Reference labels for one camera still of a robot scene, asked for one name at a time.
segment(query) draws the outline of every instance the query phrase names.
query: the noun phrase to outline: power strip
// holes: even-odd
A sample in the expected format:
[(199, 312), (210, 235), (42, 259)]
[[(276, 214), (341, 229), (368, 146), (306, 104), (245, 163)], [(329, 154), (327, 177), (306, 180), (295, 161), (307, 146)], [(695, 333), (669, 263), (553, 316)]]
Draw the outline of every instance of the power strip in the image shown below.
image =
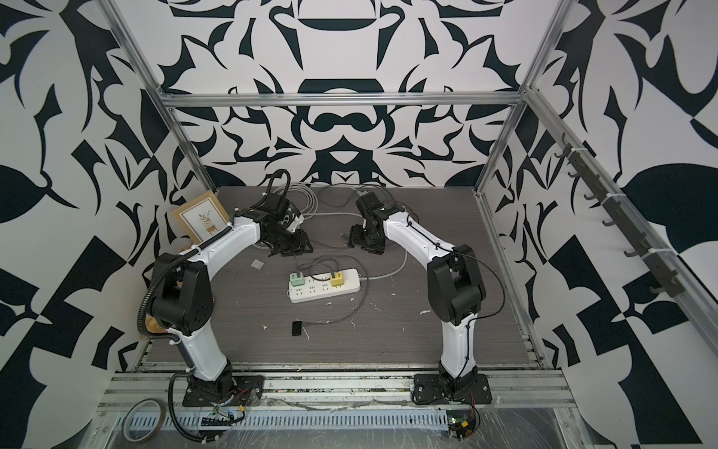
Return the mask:
[(343, 285), (332, 286), (330, 281), (331, 273), (313, 275), (317, 279), (326, 279), (326, 281), (318, 281), (307, 275), (304, 276), (304, 285), (293, 287), (289, 283), (289, 291), (287, 292), (289, 300), (296, 304), (359, 291), (361, 284), (359, 282), (359, 272), (357, 272), (356, 268), (343, 269), (339, 273), (344, 276)]

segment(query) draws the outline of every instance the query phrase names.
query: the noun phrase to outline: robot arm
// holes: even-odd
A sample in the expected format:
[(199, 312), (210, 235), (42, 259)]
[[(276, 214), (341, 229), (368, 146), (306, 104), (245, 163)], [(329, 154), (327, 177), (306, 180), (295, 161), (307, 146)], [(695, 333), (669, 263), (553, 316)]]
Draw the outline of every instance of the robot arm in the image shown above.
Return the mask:
[(460, 388), (470, 381), (476, 366), (474, 324), (486, 297), (473, 250), (441, 240), (407, 212), (379, 201), (374, 193), (362, 195), (356, 204), (364, 224), (352, 227), (349, 246), (383, 254), (386, 239), (390, 239), (426, 268), (429, 304), (442, 321), (444, 350), (439, 369), (451, 389)]
[(267, 192), (253, 207), (237, 211), (227, 228), (209, 240), (179, 256), (162, 254), (155, 261), (153, 280), (140, 307), (138, 329), (140, 334), (157, 336), (144, 327), (144, 316), (150, 313), (174, 336), (170, 344), (179, 347), (192, 368), (191, 387), (201, 391), (209, 403), (224, 402), (233, 390), (231, 364), (212, 332), (210, 280), (234, 256), (258, 241), (270, 248), (270, 256), (312, 252), (307, 234), (298, 229), (303, 220), (284, 194)]

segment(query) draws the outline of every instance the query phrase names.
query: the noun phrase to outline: tape roll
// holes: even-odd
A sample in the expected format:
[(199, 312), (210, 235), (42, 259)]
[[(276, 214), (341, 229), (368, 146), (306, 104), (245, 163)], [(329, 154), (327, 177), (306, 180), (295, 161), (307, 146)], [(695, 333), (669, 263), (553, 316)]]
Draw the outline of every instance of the tape roll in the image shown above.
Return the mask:
[[(130, 424), (132, 423), (132, 420), (134, 419), (134, 415), (137, 414), (137, 412), (144, 406), (148, 404), (154, 404), (159, 408), (159, 419), (157, 420), (156, 425), (154, 426), (154, 429), (150, 430), (148, 433), (142, 435), (140, 438), (132, 438), (130, 436)], [(147, 441), (149, 438), (154, 437), (160, 429), (162, 429), (162, 425), (164, 425), (164, 416), (167, 413), (167, 408), (164, 406), (164, 403), (162, 401), (159, 401), (158, 399), (143, 399), (140, 402), (137, 402), (129, 412), (127, 412), (127, 416), (125, 416), (124, 421), (122, 422), (122, 435), (125, 437), (125, 440), (128, 440), (131, 443), (139, 443), (140, 441)]]

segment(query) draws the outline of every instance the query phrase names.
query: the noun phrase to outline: green plug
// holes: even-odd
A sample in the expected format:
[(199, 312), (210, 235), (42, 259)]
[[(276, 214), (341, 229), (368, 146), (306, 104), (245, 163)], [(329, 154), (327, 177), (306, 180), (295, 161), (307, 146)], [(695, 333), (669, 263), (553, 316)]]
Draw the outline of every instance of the green plug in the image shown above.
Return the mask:
[(292, 284), (293, 287), (304, 285), (304, 275), (301, 272), (290, 274), (289, 283)]

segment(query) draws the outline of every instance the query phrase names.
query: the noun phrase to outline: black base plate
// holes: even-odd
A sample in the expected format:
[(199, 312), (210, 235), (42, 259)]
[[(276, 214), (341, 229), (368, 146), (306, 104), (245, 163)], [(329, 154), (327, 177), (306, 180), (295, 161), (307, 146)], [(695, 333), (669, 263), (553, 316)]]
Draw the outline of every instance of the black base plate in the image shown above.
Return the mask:
[[(239, 398), (235, 396), (234, 399), (226, 407), (237, 407), (239, 405), (246, 405), (249, 398), (252, 396), (252, 390), (257, 397), (262, 397), (264, 376), (232, 376), (237, 387), (242, 390), (247, 390), (246, 393), (239, 395)], [(200, 392), (192, 390), (191, 392), (185, 392), (185, 398), (182, 400), (183, 407), (211, 407), (212, 405), (207, 400), (201, 397)]]
[[(445, 382), (438, 374), (414, 375), (414, 401), (417, 404), (449, 404), (443, 397)], [(484, 374), (475, 374), (473, 382), (448, 398), (452, 402), (466, 401), (471, 403), (471, 396), (477, 404), (491, 403), (491, 389)]]

